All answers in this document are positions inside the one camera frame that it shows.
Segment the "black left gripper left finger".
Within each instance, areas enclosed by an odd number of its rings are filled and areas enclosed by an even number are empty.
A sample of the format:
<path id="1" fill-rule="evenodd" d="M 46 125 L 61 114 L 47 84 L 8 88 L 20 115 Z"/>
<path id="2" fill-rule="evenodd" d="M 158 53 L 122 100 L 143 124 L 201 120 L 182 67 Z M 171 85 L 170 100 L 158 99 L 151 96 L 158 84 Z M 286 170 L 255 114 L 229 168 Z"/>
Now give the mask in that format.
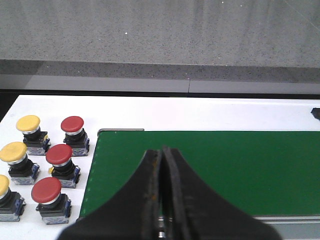
<path id="1" fill-rule="evenodd" d="M 60 240 L 157 240 L 162 154 L 147 150 L 125 185 L 105 204 L 64 229 Z"/>

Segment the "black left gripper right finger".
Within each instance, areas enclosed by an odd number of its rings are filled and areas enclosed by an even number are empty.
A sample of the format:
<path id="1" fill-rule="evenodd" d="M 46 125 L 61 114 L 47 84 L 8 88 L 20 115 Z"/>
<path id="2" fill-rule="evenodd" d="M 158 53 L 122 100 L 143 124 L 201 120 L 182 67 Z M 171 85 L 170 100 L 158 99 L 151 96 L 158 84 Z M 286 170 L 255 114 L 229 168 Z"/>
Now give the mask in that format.
<path id="1" fill-rule="evenodd" d="M 161 197 L 169 240 L 280 240 L 270 225 L 211 189 L 177 148 L 162 149 Z"/>

